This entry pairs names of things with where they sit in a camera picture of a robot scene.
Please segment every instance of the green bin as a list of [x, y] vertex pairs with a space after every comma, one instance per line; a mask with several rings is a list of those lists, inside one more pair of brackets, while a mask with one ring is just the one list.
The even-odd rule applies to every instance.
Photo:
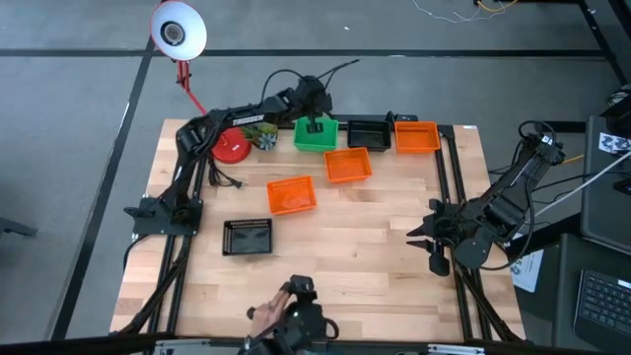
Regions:
[[321, 133], [309, 133], [309, 119], [300, 117], [294, 128], [294, 145], [305, 152], [325, 152], [337, 147], [337, 126], [339, 122], [329, 117], [317, 117], [315, 122], [322, 123]]

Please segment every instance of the black cable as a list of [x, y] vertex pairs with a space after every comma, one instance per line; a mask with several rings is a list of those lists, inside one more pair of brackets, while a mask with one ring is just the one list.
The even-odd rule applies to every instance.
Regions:
[[305, 77], [295, 71], [295, 70], [291, 70], [291, 69], [279, 69], [276, 70], [275, 72], [269, 74], [269, 76], [267, 77], [267, 79], [265, 80], [265, 84], [263, 85], [263, 91], [260, 93], [260, 103], [263, 104], [263, 100], [265, 100], [265, 91], [267, 91], [267, 84], [269, 84], [269, 81], [276, 75], [276, 74], [280, 74], [280, 73], [291, 73], [296, 75], [297, 77], [299, 77], [300, 79], [304, 80]]
[[563, 191], [563, 192], [559, 192], [559, 193], [557, 193], [557, 194], [554, 196], [554, 198], [552, 198], [552, 200], [551, 200], [551, 201], [537, 201], [537, 200], [533, 200], [532, 202], [534, 202], [534, 203], [541, 203], [541, 204], [550, 204], [550, 203], [554, 203], [554, 202], [556, 202], [556, 200], [557, 200], [557, 199], [559, 199], [559, 197], [563, 196], [563, 195], [564, 195], [564, 194], [566, 194], [566, 193], [570, 193], [570, 192], [572, 192], [572, 191], [574, 191], [574, 189], [567, 190], [567, 191]]
[[546, 126], [548, 128], [548, 130], [552, 134], [552, 144], [550, 144], [550, 150], [552, 149], [552, 146], [557, 143], [556, 131], [554, 130], [554, 128], [552, 128], [552, 126], [549, 125], [547, 122], [539, 121], [539, 120], [527, 120], [527, 121], [522, 122], [520, 124], [520, 126], [518, 127], [518, 129], [517, 129], [518, 132], [520, 133], [520, 137], [526, 138], [526, 136], [522, 132], [522, 128], [524, 128], [524, 126], [527, 125], [527, 124], [534, 124], [535, 127], [536, 127], [537, 124], [541, 124], [541, 125], [544, 125], [544, 126]]
[[[222, 182], [222, 177], [225, 178], [228, 182]], [[208, 182], [211, 186], [222, 187], [234, 186], [236, 188], [241, 188], [244, 185], [243, 182], [227, 176], [224, 172], [220, 171], [219, 168], [217, 168], [212, 152], [208, 154]]]
[[324, 321], [333, 329], [333, 336], [326, 336], [328, 340], [335, 340], [339, 337], [339, 326], [333, 319], [324, 318]]
[[129, 257], [129, 252], [134, 248], [134, 246], [136, 246], [138, 243], [140, 243], [142, 240], [144, 240], [145, 238], [147, 238], [147, 236], [149, 235], [139, 235], [138, 238], [133, 241], [129, 247], [127, 247], [127, 249], [125, 250], [125, 256], [123, 257], [122, 260], [122, 270], [124, 271], [125, 268], [127, 267], [127, 258]]
[[519, 260], [520, 258], [522, 258], [522, 256], [524, 256], [524, 253], [526, 253], [526, 250], [528, 248], [528, 245], [530, 244], [530, 239], [532, 239], [532, 232], [534, 232], [534, 206], [532, 203], [532, 195], [531, 195], [531, 191], [529, 188], [529, 183], [530, 183], [530, 178], [527, 177], [526, 178], [526, 200], [527, 200], [527, 204], [528, 204], [528, 210], [530, 212], [530, 221], [529, 221], [529, 228], [528, 228], [528, 236], [526, 237], [526, 242], [524, 243], [524, 247], [522, 248], [522, 250], [520, 251], [520, 253], [513, 258], [512, 260], [509, 260], [509, 262], [505, 263], [502, 266], [496, 266], [496, 267], [485, 267], [485, 266], [480, 266], [480, 268], [482, 270], [487, 270], [487, 271], [499, 271], [499, 270], [504, 270], [505, 268], [511, 267], [513, 266], [513, 264], [515, 262], [517, 262], [517, 260]]
[[517, 159], [517, 155], [520, 152], [520, 147], [522, 147], [522, 141], [519, 141], [517, 143], [517, 145], [515, 146], [515, 151], [513, 152], [513, 159], [511, 159], [511, 163], [509, 165], [507, 165], [505, 167], [502, 167], [502, 168], [490, 170], [490, 171], [488, 171], [488, 173], [491, 174], [491, 175], [501, 175], [501, 174], [505, 173], [505, 172], [500, 172], [500, 171], [504, 170], [505, 168], [510, 168], [510, 167], [512, 167], [515, 164], [515, 160]]
[[333, 78], [333, 75], [335, 75], [335, 73], [337, 73], [337, 71], [338, 71], [338, 70], [340, 70], [340, 69], [342, 69], [342, 68], [344, 68], [344, 67], [347, 67], [347, 66], [349, 66], [349, 65], [351, 65], [351, 64], [355, 64], [355, 63], [357, 63], [358, 61], [360, 61], [360, 59], [353, 59], [353, 60], [351, 60], [351, 61], [349, 61], [349, 62], [346, 62], [346, 63], [344, 63], [344, 64], [340, 64], [340, 65], [338, 65], [338, 66], [336, 66], [336, 67], [334, 67], [334, 68], [332, 68], [332, 69], [330, 69], [330, 70], [327, 70], [326, 72], [324, 72], [324, 73], [320, 74], [320, 75], [319, 75], [319, 76], [317, 76], [316, 78], [317, 78], [317, 79], [321, 79], [321, 78], [322, 78], [322, 77], [324, 77], [325, 75], [327, 75], [327, 74], [329, 74], [329, 73], [331, 74], [331, 75], [328, 77], [328, 79], [326, 80], [326, 84], [324, 84], [324, 89], [326, 90], [326, 89], [328, 88], [328, 84], [331, 82], [331, 79]]
[[[539, 186], [538, 188], [534, 189], [532, 192], [535, 192], [535, 191], [541, 190], [542, 188], [546, 188], [546, 187], [554, 186], [554, 185], [559, 184], [559, 183], [563, 183], [563, 182], [571, 181], [571, 180], [573, 180], [573, 179], [577, 179], [577, 178], [589, 178], [589, 177], [593, 177], [594, 175], [596, 175], [596, 174], [598, 174], [598, 173], [581, 174], [581, 175], [577, 175], [577, 176], [574, 176], [574, 177], [566, 177], [566, 178], [560, 179], [560, 180], [558, 180], [558, 181], [554, 181], [554, 182], [551, 182], [551, 183], [547, 183], [547, 184], [545, 184], [545, 185], [543, 185], [543, 186]], [[630, 174], [630, 173], [631, 173], [631, 171], [615, 171], [615, 172], [606, 172], [605, 174]]]

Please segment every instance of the keyboard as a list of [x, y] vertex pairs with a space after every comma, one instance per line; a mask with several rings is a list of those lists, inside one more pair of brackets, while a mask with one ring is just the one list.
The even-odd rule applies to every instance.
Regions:
[[631, 281], [583, 270], [574, 332], [601, 350], [626, 350], [631, 341]]

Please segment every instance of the floor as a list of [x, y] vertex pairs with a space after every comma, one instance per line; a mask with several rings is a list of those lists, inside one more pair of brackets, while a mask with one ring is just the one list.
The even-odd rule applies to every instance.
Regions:
[[[0, 0], [0, 216], [39, 229], [33, 238], [0, 240], [2, 343], [49, 337], [114, 139], [130, 109], [133, 120], [68, 329], [69, 337], [107, 333], [132, 227], [122, 208], [135, 205], [144, 191], [163, 119], [197, 114], [174, 85], [175, 66], [165, 57], [151, 59], [142, 83], [136, 81], [139, 56], [19, 57], [6, 49], [144, 49], [157, 2]], [[190, 3], [206, 21], [209, 49], [598, 49], [576, 5], [524, 3], [490, 20], [452, 24], [431, 18], [410, 0]], [[470, 1], [416, 4], [455, 20], [452, 12], [470, 17], [475, 11]], [[624, 67], [631, 63], [629, 39], [606, 3], [588, 4], [631, 77], [631, 67]], [[258, 100], [262, 82], [276, 69], [316, 74], [348, 59], [200, 57], [191, 64], [193, 91], [207, 108], [243, 105]], [[134, 84], [139, 101], [128, 107]], [[293, 85], [294, 78], [278, 76], [268, 90]], [[619, 85], [610, 65], [597, 58], [365, 57], [340, 71], [330, 92], [335, 112], [394, 110], [440, 123], [476, 124], [493, 169], [508, 164], [520, 122], [586, 119], [603, 111], [605, 98]], [[582, 135], [560, 139], [569, 157], [582, 153]], [[545, 180], [581, 171], [580, 163], [554, 168]], [[535, 198], [551, 199], [572, 186]], [[579, 206], [571, 199], [540, 221], [555, 221]], [[554, 250], [545, 260], [549, 272], [542, 274], [553, 274]], [[537, 294], [518, 291], [526, 334], [541, 344], [549, 343], [551, 321], [541, 305], [554, 285], [546, 277]]]

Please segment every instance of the white lamp shade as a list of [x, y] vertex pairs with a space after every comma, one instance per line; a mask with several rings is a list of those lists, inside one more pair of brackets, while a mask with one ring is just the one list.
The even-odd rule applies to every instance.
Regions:
[[[165, 41], [163, 30], [166, 24], [179, 26], [183, 30], [181, 42]], [[151, 39], [166, 56], [175, 60], [190, 60], [198, 56], [206, 46], [206, 25], [192, 7], [181, 1], [166, 1], [154, 10], [151, 16]]]

